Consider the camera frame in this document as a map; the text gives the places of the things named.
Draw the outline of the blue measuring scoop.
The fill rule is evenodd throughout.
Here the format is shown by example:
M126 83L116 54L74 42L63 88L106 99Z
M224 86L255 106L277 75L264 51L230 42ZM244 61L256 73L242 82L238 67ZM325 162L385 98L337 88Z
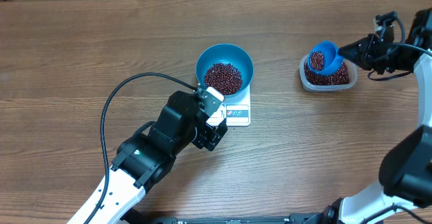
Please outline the blue measuring scoop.
M339 55L338 51L339 48L328 40L315 45L308 56L307 65L309 70L321 76L330 76L336 73L344 62L344 58ZM321 70L316 70L311 65L311 57L315 52L320 52L324 56L324 67Z

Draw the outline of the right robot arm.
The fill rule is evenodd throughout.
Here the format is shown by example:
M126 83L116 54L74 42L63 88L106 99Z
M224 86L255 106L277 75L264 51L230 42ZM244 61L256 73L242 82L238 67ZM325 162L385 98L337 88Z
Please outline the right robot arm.
M377 15L374 33L339 48L338 54L371 73L414 74L417 127L386 154L377 181L339 198L308 223L380 223L400 211L411 215L431 206L431 10L416 12L409 33L396 43L392 24L398 20L394 11Z

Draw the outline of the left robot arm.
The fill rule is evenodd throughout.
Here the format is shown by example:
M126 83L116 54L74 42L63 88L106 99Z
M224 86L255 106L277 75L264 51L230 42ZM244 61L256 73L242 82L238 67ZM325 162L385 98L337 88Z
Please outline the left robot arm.
M70 219L70 223L126 223L127 214L172 169L189 144L212 151L227 125L208 124L224 96L214 88L173 93L157 121L136 130L117 149L109 175Z

